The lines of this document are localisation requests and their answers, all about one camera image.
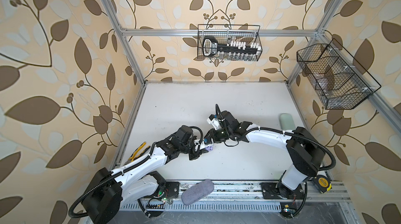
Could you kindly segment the purple round charging case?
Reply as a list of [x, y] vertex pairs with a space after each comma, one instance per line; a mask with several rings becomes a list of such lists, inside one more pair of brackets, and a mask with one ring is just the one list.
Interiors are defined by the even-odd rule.
[[213, 151], [213, 146], [208, 146], [208, 147], [205, 148], [205, 150], [207, 152], [211, 152], [211, 151]]

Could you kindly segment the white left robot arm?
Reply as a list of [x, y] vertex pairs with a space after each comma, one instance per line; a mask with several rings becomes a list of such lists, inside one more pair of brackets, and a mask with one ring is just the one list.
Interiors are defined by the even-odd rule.
[[163, 192], [165, 179], [156, 171], [180, 154], [195, 160], [213, 146], [210, 134], [196, 137], [196, 127], [181, 126], [163, 140], [154, 142], [141, 157], [119, 168], [100, 169], [85, 192], [71, 205], [68, 216], [89, 217], [94, 224], [107, 224], [130, 200]]

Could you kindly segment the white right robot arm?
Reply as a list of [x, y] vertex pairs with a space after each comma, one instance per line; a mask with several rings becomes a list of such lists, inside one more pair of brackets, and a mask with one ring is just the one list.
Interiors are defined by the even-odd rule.
[[208, 132], [213, 143], [224, 143], [227, 140], [260, 143], [288, 152], [292, 165], [285, 170], [272, 189], [273, 195], [280, 199], [296, 197], [296, 190], [302, 183], [316, 177], [320, 171], [330, 170], [336, 165], [332, 152], [317, 142], [305, 128], [297, 127], [294, 131], [277, 130], [216, 115], [211, 115], [207, 122], [214, 128]]

